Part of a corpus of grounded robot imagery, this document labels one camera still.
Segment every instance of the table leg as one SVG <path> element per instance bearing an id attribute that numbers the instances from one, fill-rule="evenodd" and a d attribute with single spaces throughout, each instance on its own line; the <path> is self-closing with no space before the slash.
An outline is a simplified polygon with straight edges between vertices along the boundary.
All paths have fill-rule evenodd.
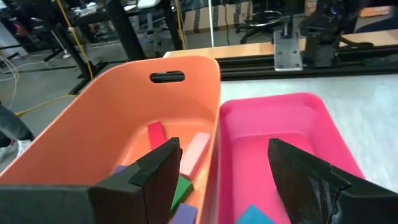
<path id="1" fill-rule="evenodd" d="M 161 4 L 164 11 L 164 16 L 166 17 L 167 26 L 169 27 L 170 34 L 172 36 L 174 49 L 182 50 L 182 42 L 180 36 L 178 35 L 178 25 L 170 6 L 170 1 L 161 1 Z"/>

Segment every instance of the purple block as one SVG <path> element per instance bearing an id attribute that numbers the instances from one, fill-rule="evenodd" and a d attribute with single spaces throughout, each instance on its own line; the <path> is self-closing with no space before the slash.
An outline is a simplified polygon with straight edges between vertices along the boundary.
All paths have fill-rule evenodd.
<path id="1" fill-rule="evenodd" d="M 197 219 L 198 209 L 181 203 L 173 217 L 173 224 L 194 224 Z"/>
<path id="2" fill-rule="evenodd" d="M 115 173 L 120 172 L 124 170 L 127 166 L 117 166 L 116 169 L 114 170 Z"/>

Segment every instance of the desk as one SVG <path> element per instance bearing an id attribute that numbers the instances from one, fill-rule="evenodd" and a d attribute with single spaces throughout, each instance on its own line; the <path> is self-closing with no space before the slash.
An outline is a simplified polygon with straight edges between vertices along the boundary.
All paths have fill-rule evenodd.
<path id="1" fill-rule="evenodd" d="M 398 30 L 345 37 L 375 45 L 398 44 Z M 213 58 L 273 54 L 271 43 L 169 52 L 168 57 Z M 237 98 L 311 92 L 325 102 L 366 178 L 398 192 L 398 75 L 223 82 L 221 103 Z"/>
<path id="2" fill-rule="evenodd" d="M 178 35 L 178 28 L 177 28 L 177 21 L 174 18 L 174 13 L 172 11 L 170 0 L 161 0 L 161 2 L 151 8 L 147 9 L 138 9 L 134 8 L 128 12 L 126 12 L 127 16 L 138 16 L 141 14 L 148 14 L 158 10 L 163 10 L 165 20 L 167 26 L 170 30 L 170 35 L 172 36 L 174 49 L 175 50 L 182 50 L 182 43 L 180 37 Z M 76 17 L 72 19 L 73 26 L 84 27 L 88 24 L 97 23 L 97 22 L 106 22 L 110 20 L 110 15 L 106 12 L 105 8 L 101 7 L 97 9 L 96 13 L 92 13 L 86 16 Z"/>

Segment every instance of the floor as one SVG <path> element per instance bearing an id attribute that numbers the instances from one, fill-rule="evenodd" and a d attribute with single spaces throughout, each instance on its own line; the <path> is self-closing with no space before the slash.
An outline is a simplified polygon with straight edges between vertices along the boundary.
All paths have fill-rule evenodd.
<path id="1" fill-rule="evenodd" d="M 366 18 L 359 22 L 358 27 L 363 24 L 375 22 L 385 17 Z M 215 45 L 227 45 L 227 37 L 231 45 L 239 44 L 240 38 L 244 33 L 236 34 L 234 30 L 221 30 L 215 32 Z M 248 43 L 267 42 L 270 37 L 265 34 L 258 34 L 251 37 Z M 202 48 L 211 47 L 210 33 L 193 34 L 187 36 L 188 48 Z M 151 44 L 143 44 L 144 50 L 148 57 L 154 57 L 153 48 Z M 172 49 L 171 40 L 166 40 L 161 47 L 161 52 L 166 52 Z M 43 103 L 54 98 L 67 95 L 68 92 L 80 81 L 76 77 L 80 74 L 76 68 L 69 68 L 63 70 L 50 70 L 46 72 L 23 72 L 26 70 L 36 70 L 48 67 L 64 67 L 67 65 L 75 65 L 73 59 L 56 59 L 49 62 L 49 66 L 40 63 L 40 61 L 48 54 L 30 55 L 26 58 L 13 60 L 15 66 L 22 71 L 17 82 L 16 97 L 11 105 L 11 110 L 17 112 L 26 110 L 35 105 Z M 102 61 L 113 62 L 117 60 L 125 60 L 126 56 L 122 47 L 118 43 L 108 44 L 104 46 L 94 46 L 88 49 L 90 58 L 99 58 Z M 111 63 L 106 68 L 116 66 L 118 63 Z M 0 75 L 1 79 L 9 78 L 11 75 Z M 3 105 L 8 106 L 12 100 L 13 81 L 0 82 L 0 100 Z M 58 115 L 70 104 L 73 97 L 64 98 L 45 106 L 32 110 L 22 116 L 22 120 L 28 125 L 32 132 L 39 135 Z M 0 171 L 5 169 L 8 164 L 15 158 L 15 154 L 11 154 L 5 161 L 0 163 Z"/>

